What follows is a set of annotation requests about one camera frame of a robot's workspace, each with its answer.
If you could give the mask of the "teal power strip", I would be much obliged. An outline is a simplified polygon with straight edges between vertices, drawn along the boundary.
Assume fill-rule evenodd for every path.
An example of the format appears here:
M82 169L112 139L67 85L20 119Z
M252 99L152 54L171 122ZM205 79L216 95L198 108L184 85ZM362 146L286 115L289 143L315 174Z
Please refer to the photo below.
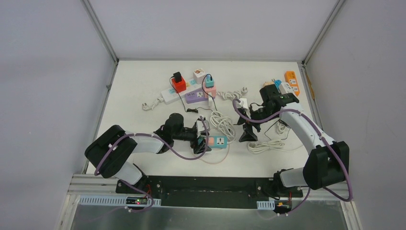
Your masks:
M226 149L228 139L226 136L209 136L208 146L212 149Z

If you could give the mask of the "pink cube socket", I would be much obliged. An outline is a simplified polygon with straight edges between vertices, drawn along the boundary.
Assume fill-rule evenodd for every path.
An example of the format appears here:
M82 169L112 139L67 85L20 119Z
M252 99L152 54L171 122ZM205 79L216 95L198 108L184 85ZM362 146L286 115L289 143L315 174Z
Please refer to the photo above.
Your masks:
M215 98L216 97L216 86L213 86L213 87L211 87L211 88L207 88L206 86L205 86L205 84L203 85L203 89L204 89L204 92L203 92L203 94L204 94L204 96L205 96L205 98L209 98L210 96L209 95L211 95L213 98Z

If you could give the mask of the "purple power strip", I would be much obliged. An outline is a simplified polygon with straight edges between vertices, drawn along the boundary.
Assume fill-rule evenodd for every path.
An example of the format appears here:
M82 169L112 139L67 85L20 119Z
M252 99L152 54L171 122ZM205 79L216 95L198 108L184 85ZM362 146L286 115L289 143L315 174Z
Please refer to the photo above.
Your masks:
M203 90L195 90L185 94L185 101L187 104L208 101L208 98L205 96L206 94L203 92Z

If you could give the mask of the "teal charger plug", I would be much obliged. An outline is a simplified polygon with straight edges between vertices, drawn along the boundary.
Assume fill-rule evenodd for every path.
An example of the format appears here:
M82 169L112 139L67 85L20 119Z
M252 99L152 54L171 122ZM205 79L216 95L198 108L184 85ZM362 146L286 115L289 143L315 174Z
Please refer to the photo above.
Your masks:
M204 80L204 85L206 88L213 88L214 87L214 79L211 75L206 75Z

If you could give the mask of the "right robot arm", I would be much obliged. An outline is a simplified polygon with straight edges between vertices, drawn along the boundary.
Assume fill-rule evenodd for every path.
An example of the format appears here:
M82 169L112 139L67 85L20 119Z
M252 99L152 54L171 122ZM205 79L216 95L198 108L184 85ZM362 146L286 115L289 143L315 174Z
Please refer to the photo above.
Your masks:
M280 118L299 138L308 153L302 168L281 170L274 174L272 191L284 196L291 187L308 187L313 190L346 182L349 196L352 187L349 179L350 149L346 142L335 141L309 118L293 92L277 89L275 84L260 89L262 104L259 109L248 107L250 117L243 113L241 99L233 99L232 105L240 119L249 124L261 125Z

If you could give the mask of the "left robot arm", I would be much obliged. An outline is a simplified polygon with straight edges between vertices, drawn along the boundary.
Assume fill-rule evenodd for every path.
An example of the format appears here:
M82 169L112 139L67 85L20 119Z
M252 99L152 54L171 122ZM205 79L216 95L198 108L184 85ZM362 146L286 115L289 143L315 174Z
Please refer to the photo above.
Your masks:
M210 125L204 116L200 116L193 127L185 127L184 117L172 113L163 125L151 134L130 133L119 125L113 125L85 150L84 155L95 167L95 175L103 178L115 177L127 182L128 188L135 194L145 190L144 173L128 162L133 153L162 154L172 151L178 157L193 161L201 158L209 147ZM185 157L174 150L176 140L187 141L195 157Z

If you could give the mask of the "red cube socket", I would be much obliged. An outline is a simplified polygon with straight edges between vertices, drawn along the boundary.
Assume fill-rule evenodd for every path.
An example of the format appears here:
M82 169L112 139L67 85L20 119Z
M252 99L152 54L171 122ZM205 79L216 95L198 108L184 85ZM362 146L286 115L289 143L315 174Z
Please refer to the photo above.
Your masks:
M184 78L182 78L182 81L178 83L175 83L174 79L171 78L171 85L176 93L181 93L187 89L186 81L184 80Z

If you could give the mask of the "white cube socket with picture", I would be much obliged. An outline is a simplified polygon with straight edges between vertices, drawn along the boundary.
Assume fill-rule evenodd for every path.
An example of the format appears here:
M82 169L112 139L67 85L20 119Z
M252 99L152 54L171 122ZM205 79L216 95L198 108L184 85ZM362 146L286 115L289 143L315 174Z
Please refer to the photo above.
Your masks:
M205 76L206 76L206 72L203 69L196 69L193 71L193 79L198 84L202 83Z

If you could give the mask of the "white flat adapter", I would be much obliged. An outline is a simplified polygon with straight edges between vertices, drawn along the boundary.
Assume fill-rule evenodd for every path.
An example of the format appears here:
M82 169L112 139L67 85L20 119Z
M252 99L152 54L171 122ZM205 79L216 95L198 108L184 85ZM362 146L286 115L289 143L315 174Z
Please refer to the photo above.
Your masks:
M212 97L208 97L208 107L214 108L214 100L212 99Z

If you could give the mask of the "beige cube adapter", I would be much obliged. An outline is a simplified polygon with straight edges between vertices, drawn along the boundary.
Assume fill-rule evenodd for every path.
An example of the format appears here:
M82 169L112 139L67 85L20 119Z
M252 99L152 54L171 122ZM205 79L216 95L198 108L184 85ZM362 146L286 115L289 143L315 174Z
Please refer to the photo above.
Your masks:
M265 82L264 84L263 84L263 88L264 87L266 87L266 86L275 86L275 83L274 82L272 82L272 81L267 81L267 82Z

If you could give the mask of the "small blue adapter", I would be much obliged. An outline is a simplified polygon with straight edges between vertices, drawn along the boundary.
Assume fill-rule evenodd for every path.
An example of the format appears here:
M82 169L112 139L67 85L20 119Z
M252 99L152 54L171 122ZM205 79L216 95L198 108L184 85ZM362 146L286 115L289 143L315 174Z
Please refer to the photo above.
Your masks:
M281 80L273 80L273 83L275 84L276 88L279 90L279 86L281 85L282 81Z

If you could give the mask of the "white power strip right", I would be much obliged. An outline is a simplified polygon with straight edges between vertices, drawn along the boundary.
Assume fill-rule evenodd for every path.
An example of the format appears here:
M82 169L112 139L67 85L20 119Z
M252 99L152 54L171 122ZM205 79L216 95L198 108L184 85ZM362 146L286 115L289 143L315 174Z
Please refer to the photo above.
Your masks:
M282 94L293 93L295 96L298 96L300 93L298 86L292 86L287 82L280 83L278 88Z

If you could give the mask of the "orange power strip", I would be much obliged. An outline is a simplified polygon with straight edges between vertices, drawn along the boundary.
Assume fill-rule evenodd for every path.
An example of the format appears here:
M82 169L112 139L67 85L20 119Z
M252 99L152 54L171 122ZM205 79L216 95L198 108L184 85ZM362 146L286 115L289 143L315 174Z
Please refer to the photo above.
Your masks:
M287 71L284 75L285 81L290 85L293 89L296 96L299 96L300 89L298 85L298 80L294 71Z

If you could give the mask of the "black charger on red cube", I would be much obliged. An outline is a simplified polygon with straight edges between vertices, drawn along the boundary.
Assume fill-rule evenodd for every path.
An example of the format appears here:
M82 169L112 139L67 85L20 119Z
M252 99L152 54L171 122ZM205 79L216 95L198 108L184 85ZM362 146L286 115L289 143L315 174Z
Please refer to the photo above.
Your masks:
M182 81L182 75L180 72L176 72L173 74L173 79L175 83L181 82Z

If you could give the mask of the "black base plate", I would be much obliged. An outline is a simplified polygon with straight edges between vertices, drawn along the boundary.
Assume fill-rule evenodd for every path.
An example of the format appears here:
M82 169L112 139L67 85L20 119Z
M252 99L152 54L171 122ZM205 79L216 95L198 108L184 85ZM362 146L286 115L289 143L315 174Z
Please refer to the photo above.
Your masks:
M304 196L297 187L282 188L266 177L144 176L135 187L169 207L255 209L258 201Z

